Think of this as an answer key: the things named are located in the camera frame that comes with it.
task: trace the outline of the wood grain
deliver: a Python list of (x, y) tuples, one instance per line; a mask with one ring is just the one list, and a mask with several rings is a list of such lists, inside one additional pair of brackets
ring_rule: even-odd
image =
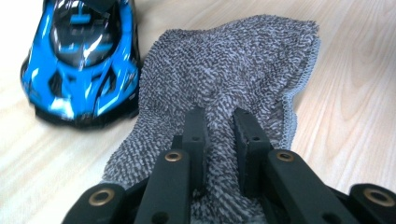
[[(6, 1), (0, 16), (0, 223), (60, 223), (135, 119), (81, 132), (34, 116), (19, 72), (42, 1)], [(12, 20), (20, 8), (21, 20)], [(292, 150), (325, 182), (396, 191), (396, 2), (345, 0), (136, 0), (143, 56), (167, 29), (209, 29), (258, 14), (316, 21), (321, 47), (306, 88), (295, 97)]]

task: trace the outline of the blue toy car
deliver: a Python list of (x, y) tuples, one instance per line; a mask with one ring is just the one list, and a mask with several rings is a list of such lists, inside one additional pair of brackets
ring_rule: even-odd
[(134, 4), (44, 0), (21, 84), (38, 117), (85, 128), (138, 113)]

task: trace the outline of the knitted fabric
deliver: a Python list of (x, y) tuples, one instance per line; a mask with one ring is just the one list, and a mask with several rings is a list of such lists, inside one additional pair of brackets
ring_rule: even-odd
[(290, 149), (292, 98), (306, 84), (319, 39), (313, 21), (260, 15), (210, 30), (169, 30), (154, 43), (140, 79), (134, 129), (111, 156), (103, 179), (129, 188), (150, 175), (157, 156), (182, 134), (187, 111), (205, 109), (210, 149), (206, 194), (191, 221), (263, 223), (257, 200), (240, 194), (232, 115), (252, 113), (275, 149)]

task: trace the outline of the wooden surface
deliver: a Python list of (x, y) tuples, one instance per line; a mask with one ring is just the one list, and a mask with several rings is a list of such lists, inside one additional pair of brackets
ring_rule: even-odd
[[(312, 77), (295, 98), (292, 150), (325, 184), (396, 191), (396, 1), (136, 0), (141, 54), (165, 30), (208, 29), (257, 14), (313, 20), (321, 47)], [(42, 0), (5, 1), (0, 15), (0, 223), (60, 223), (100, 181), (135, 119), (79, 132), (34, 116), (20, 67)]]

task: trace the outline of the car windshield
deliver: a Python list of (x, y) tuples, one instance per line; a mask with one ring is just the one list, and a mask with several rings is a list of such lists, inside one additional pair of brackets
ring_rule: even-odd
[(120, 40), (118, 4), (101, 14), (78, 0), (57, 1), (50, 39), (64, 63), (81, 69), (102, 62)]

